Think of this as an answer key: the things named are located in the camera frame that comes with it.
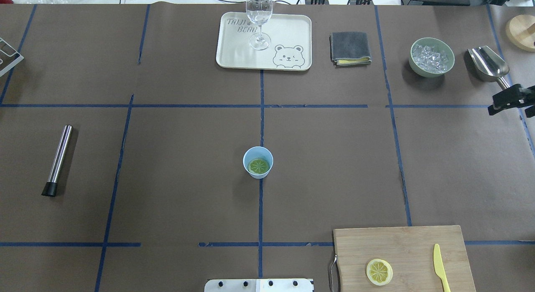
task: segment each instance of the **black rubber tip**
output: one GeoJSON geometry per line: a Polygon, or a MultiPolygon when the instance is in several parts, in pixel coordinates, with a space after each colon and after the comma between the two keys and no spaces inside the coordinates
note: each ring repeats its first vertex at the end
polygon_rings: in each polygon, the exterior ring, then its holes
{"type": "Polygon", "coordinates": [[[47,197],[55,197],[56,196],[56,189],[58,188],[58,184],[55,182],[47,182],[44,186],[43,192],[41,195],[45,195],[47,197]]]}

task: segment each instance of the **plastic knife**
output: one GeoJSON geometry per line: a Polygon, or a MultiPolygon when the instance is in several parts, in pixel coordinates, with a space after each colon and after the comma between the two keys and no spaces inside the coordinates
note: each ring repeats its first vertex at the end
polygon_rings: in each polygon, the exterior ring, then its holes
{"type": "Polygon", "coordinates": [[[438,277],[440,277],[440,280],[442,281],[442,287],[444,288],[444,292],[451,292],[449,290],[448,279],[446,278],[446,271],[444,270],[444,264],[442,263],[442,256],[440,254],[439,244],[435,244],[433,250],[433,264],[435,267],[436,275],[438,275],[438,277]]]}

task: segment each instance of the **wooden cutting board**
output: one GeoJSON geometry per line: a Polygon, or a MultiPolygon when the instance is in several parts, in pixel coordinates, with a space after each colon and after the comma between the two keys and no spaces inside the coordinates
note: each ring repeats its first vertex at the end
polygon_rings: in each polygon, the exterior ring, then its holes
{"type": "Polygon", "coordinates": [[[433,247],[440,245],[452,292],[475,292],[474,279],[459,225],[382,227],[334,230],[341,292],[441,292],[433,266],[433,247]],[[385,286],[371,284],[366,265],[384,259],[393,269],[385,286]]]}

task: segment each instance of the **blue tape line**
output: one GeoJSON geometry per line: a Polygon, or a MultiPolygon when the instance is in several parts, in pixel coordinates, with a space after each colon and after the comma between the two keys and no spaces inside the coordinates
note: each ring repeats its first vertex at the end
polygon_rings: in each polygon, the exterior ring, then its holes
{"type": "MultiPolygon", "coordinates": [[[[19,54],[21,50],[23,49],[23,44],[24,44],[24,41],[26,40],[26,35],[28,35],[28,31],[30,29],[30,25],[32,24],[33,16],[35,14],[36,9],[37,9],[37,5],[34,4],[34,7],[32,8],[32,13],[30,14],[30,18],[28,19],[28,23],[26,24],[26,29],[24,30],[24,33],[23,33],[23,38],[20,40],[19,48],[17,49],[19,54]]],[[[9,71],[8,78],[5,81],[4,90],[2,90],[2,95],[0,95],[0,104],[2,104],[2,102],[4,101],[4,96],[6,92],[8,91],[8,86],[9,86],[9,82],[11,81],[11,76],[13,75],[13,71],[15,71],[15,68],[12,68],[9,71]]]]}
{"type": "Polygon", "coordinates": [[[147,32],[147,23],[149,22],[150,4],[147,4],[147,12],[145,12],[145,24],[143,24],[143,33],[141,34],[141,43],[139,44],[138,65],[141,64],[141,54],[143,54],[143,44],[145,43],[145,33],[147,32]]]}
{"type": "Polygon", "coordinates": [[[2,108],[128,108],[114,104],[2,104],[2,108]]]}
{"type": "MultiPolygon", "coordinates": [[[[487,4],[487,14],[489,15],[489,21],[490,21],[490,24],[491,24],[492,34],[494,35],[494,40],[496,42],[496,46],[498,48],[498,52],[500,53],[500,56],[502,58],[504,58],[503,57],[503,52],[502,52],[501,46],[500,46],[500,41],[498,40],[498,35],[497,35],[496,29],[494,27],[494,20],[492,18],[491,8],[490,8],[490,6],[488,4],[487,4]]],[[[509,84],[513,85],[512,84],[512,79],[511,79],[511,75],[509,73],[507,74],[507,79],[509,81],[509,84]]],[[[526,133],[527,142],[530,145],[531,154],[533,155],[533,158],[535,158],[535,146],[533,145],[533,138],[531,137],[530,130],[527,127],[526,118],[524,117],[524,113],[522,113],[522,109],[520,109],[520,108],[517,108],[517,109],[518,109],[518,113],[520,114],[520,121],[522,122],[522,126],[524,127],[524,132],[526,133]]]]}
{"type": "Polygon", "coordinates": [[[385,84],[386,84],[386,90],[388,90],[388,105],[390,107],[390,118],[392,119],[392,128],[394,130],[394,141],[396,144],[396,153],[397,153],[397,165],[399,166],[400,172],[401,172],[401,181],[403,182],[403,197],[405,197],[405,214],[407,215],[407,225],[412,226],[413,222],[410,217],[410,208],[409,208],[409,197],[407,195],[407,185],[405,184],[405,172],[403,171],[403,161],[401,160],[401,151],[400,151],[400,145],[399,145],[399,139],[397,137],[397,127],[396,127],[396,120],[394,115],[394,108],[393,108],[393,102],[392,102],[392,93],[390,92],[390,83],[388,82],[388,77],[386,76],[386,57],[385,57],[385,49],[383,47],[382,43],[382,33],[381,33],[381,24],[379,20],[379,10],[377,9],[377,6],[374,6],[375,8],[375,19],[377,23],[377,33],[379,34],[379,44],[381,47],[381,56],[382,56],[382,70],[385,76],[385,84]]]}
{"type": "MultiPolygon", "coordinates": [[[[260,147],[264,146],[264,70],[260,70],[260,147]]],[[[262,270],[262,243],[264,239],[264,179],[258,183],[258,278],[264,274],[262,270]]]]}
{"type": "Polygon", "coordinates": [[[100,281],[101,281],[101,278],[102,278],[102,269],[104,269],[104,259],[106,258],[106,247],[103,247],[102,248],[102,252],[101,252],[101,260],[100,260],[100,263],[99,263],[99,272],[97,273],[97,281],[96,281],[96,284],[95,284],[95,292],[99,292],[99,289],[100,289],[100,281]]]}
{"type": "Polygon", "coordinates": [[[264,242],[265,247],[304,247],[304,246],[319,246],[319,247],[333,247],[333,242],[264,242]]]}
{"type": "Polygon", "coordinates": [[[258,278],[263,277],[262,272],[262,247],[263,245],[263,235],[264,233],[264,179],[260,179],[260,195],[258,197],[258,278]]]}
{"type": "Polygon", "coordinates": [[[77,242],[0,242],[0,247],[102,247],[102,243],[77,243],[77,242]]]}
{"type": "Polygon", "coordinates": [[[466,246],[472,245],[535,245],[535,241],[464,241],[466,246]]]}
{"type": "Polygon", "coordinates": [[[106,247],[141,247],[141,243],[107,243],[106,247]]]}
{"type": "Polygon", "coordinates": [[[266,108],[368,108],[368,105],[264,105],[266,108]]]}
{"type": "Polygon", "coordinates": [[[210,242],[199,243],[199,247],[258,247],[258,242],[210,242]]]}
{"type": "Polygon", "coordinates": [[[264,70],[260,70],[260,147],[264,146],[264,70]]]}
{"type": "Polygon", "coordinates": [[[218,105],[218,104],[135,104],[134,108],[260,108],[260,105],[218,105]]]}
{"type": "Polygon", "coordinates": [[[530,130],[527,127],[526,118],[522,113],[522,109],[518,108],[518,113],[520,113],[520,120],[522,121],[522,126],[524,126],[524,132],[526,133],[527,141],[530,144],[531,154],[533,154],[533,158],[535,159],[535,146],[533,145],[533,138],[531,138],[530,130]]]}
{"type": "Polygon", "coordinates": [[[386,108],[439,108],[439,109],[457,109],[457,108],[485,108],[488,105],[386,105],[386,108]]]}
{"type": "Polygon", "coordinates": [[[113,217],[113,207],[115,205],[115,196],[117,195],[117,187],[119,185],[119,174],[121,172],[122,157],[125,152],[126,135],[128,134],[128,124],[130,123],[130,115],[132,114],[132,102],[134,101],[134,95],[130,97],[130,103],[128,104],[128,113],[126,114],[125,130],[122,133],[121,150],[119,152],[119,162],[117,163],[117,170],[115,172],[115,182],[113,183],[113,193],[111,194],[110,210],[107,214],[106,231],[104,233],[104,243],[102,246],[101,261],[99,264],[99,272],[97,273],[97,280],[95,284],[95,292],[98,292],[100,287],[100,281],[102,278],[102,269],[104,268],[104,259],[106,257],[107,240],[110,234],[111,218],[113,217]]]}
{"type": "Polygon", "coordinates": [[[28,23],[26,24],[26,29],[24,30],[23,38],[20,41],[19,48],[17,51],[20,53],[23,49],[24,41],[26,40],[26,36],[28,35],[28,31],[30,29],[30,25],[32,24],[33,16],[35,15],[35,10],[37,9],[37,5],[34,4],[34,7],[32,8],[32,13],[30,14],[30,18],[28,19],[28,23]]]}
{"type": "MultiPolygon", "coordinates": [[[[0,242],[0,247],[102,247],[104,243],[84,242],[0,242]]],[[[141,243],[107,243],[108,247],[141,247],[141,243]]]]}

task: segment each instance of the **folded cloth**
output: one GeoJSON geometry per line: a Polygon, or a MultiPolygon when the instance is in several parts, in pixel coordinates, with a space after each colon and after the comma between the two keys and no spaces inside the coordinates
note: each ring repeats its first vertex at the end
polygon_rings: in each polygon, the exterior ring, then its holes
{"type": "Polygon", "coordinates": [[[331,33],[331,59],[339,66],[371,63],[367,34],[363,31],[331,33]]]}

